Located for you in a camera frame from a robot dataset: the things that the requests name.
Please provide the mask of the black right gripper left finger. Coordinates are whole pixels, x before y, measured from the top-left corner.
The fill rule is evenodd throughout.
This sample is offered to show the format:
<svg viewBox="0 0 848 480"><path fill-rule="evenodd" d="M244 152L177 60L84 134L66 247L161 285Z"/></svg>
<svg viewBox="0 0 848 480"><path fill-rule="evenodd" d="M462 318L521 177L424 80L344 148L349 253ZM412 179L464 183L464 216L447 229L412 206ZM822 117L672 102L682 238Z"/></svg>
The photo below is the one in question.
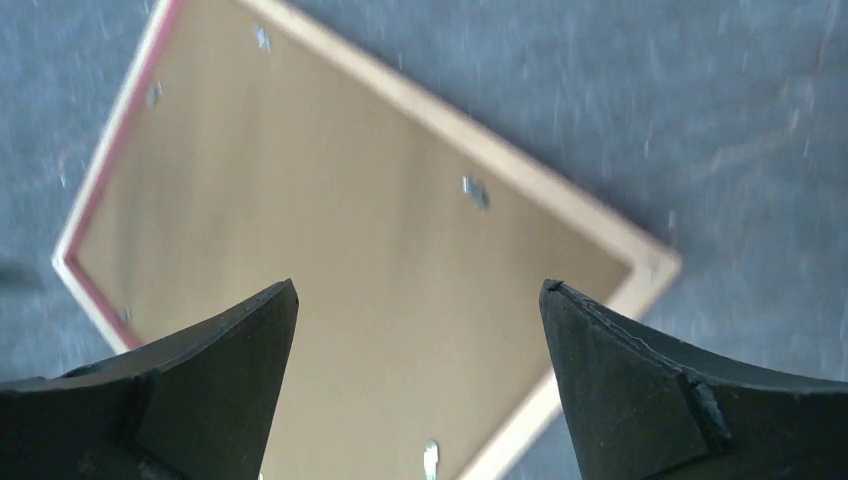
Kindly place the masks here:
<svg viewBox="0 0 848 480"><path fill-rule="evenodd" d="M5 479L256 479L299 308L289 281L152 343L1 387Z"/></svg>

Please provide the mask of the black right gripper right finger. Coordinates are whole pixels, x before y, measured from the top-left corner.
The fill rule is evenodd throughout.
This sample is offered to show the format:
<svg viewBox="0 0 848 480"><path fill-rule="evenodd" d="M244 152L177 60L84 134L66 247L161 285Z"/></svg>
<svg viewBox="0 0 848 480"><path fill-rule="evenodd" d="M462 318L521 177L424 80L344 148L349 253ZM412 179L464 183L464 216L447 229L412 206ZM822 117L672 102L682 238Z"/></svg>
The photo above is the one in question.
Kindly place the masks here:
<svg viewBox="0 0 848 480"><path fill-rule="evenodd" d="M540 314L585 479L843 479L847 386L758 367L558 280Z"/></svg>

